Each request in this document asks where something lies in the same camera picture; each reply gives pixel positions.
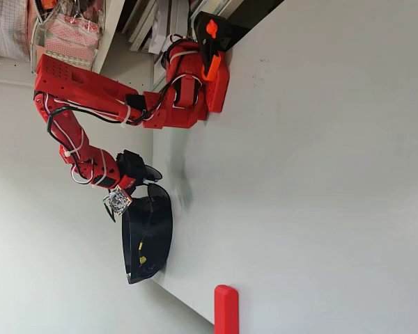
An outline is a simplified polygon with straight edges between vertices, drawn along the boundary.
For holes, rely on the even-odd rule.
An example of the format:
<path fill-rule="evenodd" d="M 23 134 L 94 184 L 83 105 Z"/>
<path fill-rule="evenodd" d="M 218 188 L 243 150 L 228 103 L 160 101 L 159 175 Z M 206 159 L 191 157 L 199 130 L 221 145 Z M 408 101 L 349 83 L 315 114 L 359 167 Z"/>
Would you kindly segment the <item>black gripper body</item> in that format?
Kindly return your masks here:
<path fill-rule="evenodd" d="M 135 186 L 139 181 L 139 171 L 145 166 L 143 159 L 136 153 L 124 150 L 116 157 L 121 180 L 119 186 Z"/>

